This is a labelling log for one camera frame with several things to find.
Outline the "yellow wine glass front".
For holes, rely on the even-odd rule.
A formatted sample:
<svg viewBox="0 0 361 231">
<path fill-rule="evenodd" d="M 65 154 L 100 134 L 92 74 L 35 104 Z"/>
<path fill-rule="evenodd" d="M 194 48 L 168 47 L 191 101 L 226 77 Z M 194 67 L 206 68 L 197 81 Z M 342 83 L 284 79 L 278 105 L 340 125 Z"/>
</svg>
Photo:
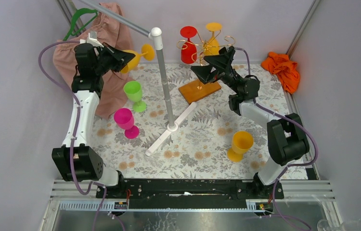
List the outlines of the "yellow wine glass front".
<svg viewBox="0 0 361 231">
<path fill-rule="evenodd" d="M 124 50 L 124 52 L 132 53 L 135 55 L 134 58 L 124 68 L 120 71 L 120 73 L 126 74 L 129 71 L 133 70 L 135 67 L 138 66 L 141 57 L 143 57 L 147 61 L 152 61 L 155 57 L 155 51 L 150 44 L 144 44 L 141 49 L 141 53 L 138 53 L 134 50 Z"/>
</svg>

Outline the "green wine glass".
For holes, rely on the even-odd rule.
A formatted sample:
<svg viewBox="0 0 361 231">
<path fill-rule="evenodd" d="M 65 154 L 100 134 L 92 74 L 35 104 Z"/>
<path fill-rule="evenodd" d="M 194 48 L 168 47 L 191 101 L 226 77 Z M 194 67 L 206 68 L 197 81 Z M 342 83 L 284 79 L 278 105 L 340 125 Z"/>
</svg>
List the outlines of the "green wine glass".
<svg viewBox="0 0 361 231">
<path fill-rule="evenodd" d="M 133 102 L 132 109 L 135 112 L 143 112 L 146 110 L 146 103 L 142 100 L 142 86 L 138 81 L 129 81 L 123 88 L 127 98 Z"/>
</svg>

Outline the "pink wine glass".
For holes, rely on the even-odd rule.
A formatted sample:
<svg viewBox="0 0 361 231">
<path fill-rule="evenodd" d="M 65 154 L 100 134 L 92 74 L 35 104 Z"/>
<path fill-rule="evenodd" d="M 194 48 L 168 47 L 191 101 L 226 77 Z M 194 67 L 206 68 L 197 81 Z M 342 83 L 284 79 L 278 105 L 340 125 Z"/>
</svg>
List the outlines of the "pink wine glass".
<svg viewBox="0 0 361 231">
<path fill-rule="evenodd" d="M 138 137 L 140 131 L 139 128 L 135 125 L 135 120 L 133 113 L 128 108 L 118 109 L 114 116 L 114 121 L 116 124 L 124 130 L 124 135 L 128 139 L 134 139 Z"/>
</svg>

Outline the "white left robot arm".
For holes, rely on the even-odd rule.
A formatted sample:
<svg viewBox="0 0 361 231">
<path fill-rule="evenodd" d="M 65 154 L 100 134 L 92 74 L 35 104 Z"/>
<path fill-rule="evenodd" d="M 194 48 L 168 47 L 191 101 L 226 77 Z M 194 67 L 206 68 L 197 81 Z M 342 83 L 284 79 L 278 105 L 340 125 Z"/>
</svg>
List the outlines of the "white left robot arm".
<svg viewBox="0 0 361 231">
<path fill-rule="evenodd" d="M 121 71 L 135 55 L 107 43 L 97 46 L 80 43 L 74 52 L 77 64 L 71 84 L 73 111 L 62 146 L 52 150 L 52 159 L 64 181 L 91 180 L 107 186 L 107 191 L 119 198 L 126 191 L 125 184 L 119 180 L 120 172 L 104 167 L 103 159 L 90 145 L 90 138 L 103 75 Z"/>
</svg>

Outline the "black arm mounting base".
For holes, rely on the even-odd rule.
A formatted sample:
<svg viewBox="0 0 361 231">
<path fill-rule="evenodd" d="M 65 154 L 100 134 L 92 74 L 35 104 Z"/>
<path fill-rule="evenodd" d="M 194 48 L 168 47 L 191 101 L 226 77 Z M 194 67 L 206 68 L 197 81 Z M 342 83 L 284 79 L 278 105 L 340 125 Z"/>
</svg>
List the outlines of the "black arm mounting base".
<svg viewBox="0 0 361 231">
<path fill-rule="evenodd" d="M 131 209 L 240 209 L 246 200 L 284 199 L 281 183 L 255 180 L 125 179 L 108 186 L 107 199 L 123 199 Z"/>
</svg>

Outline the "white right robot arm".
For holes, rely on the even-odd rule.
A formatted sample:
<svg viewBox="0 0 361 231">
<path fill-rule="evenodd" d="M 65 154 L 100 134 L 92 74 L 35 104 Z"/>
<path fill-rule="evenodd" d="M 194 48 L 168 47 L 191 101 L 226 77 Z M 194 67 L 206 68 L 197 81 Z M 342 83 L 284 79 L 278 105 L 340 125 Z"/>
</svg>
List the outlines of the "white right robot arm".
<svg viewBox="0 0 361 231">
<path fill-rule="evenodd" d="M 234 92 L 228 99 L 230 110 L 266 129 L 270 157 L 255 174 L 252 186 L 256 197 L 265 198 L 283 170 L 309 152 L 309 142 L 299 115 L 280 115 L 256 101 L 260 80 L 252 74 L 242 77 L 232 67 L 236 50 L 234 46 L 222 48 L 218 55 L 204 57 L 206 65 L 194 65 L 190 69 L 203 84 L 222 81 Z"/>
</svg>

